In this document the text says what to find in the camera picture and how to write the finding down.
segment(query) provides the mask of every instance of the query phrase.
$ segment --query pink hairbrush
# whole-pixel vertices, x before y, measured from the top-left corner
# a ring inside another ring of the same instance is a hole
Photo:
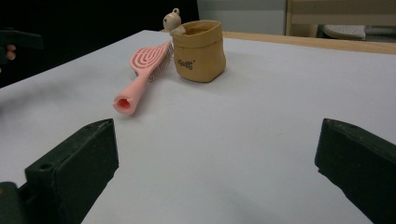
[[[155,81],[163,73],[172,54],[171,40],[159,46],[139,49],[130,60],[136,78],[114,98],[114,108],[121,114],[133,114],[146,84]]]

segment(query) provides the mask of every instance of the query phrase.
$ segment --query tan fabric basket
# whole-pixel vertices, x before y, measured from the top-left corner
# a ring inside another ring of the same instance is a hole
[[[192,21],[182,25],[186,34],[173,35],[178,74],[191,81],[212,81],[226,66],[221,22]]]

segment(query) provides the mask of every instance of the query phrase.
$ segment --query white tabletop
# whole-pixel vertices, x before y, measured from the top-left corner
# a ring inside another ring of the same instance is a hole
[[[396,142],[396,56],[224,39],[225,72],[181,78],[173,62],[132,116],[112,101],[143,31],[0,89],[0,181],[79,128],[115,121],[120,168],[84,224],[371,223],[318,172],[324,118]]]

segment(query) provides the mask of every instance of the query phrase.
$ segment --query wall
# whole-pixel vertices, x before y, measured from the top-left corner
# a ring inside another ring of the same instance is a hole
[[[197,0],[201,20],[221,21],[224,31],[285,34],[286,0]]]

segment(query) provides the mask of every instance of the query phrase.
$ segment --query dark background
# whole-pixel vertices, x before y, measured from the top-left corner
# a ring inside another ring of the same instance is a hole
[[[0,88],[142,30],[160,31],[163,29],[163,17],[175,7],[180,10],[182,23],[199,20],[196,0],[4,2],[0,4],[0,29],[11,27],[42,35],[44,49],[17,46],[16,59],[0,65]]]

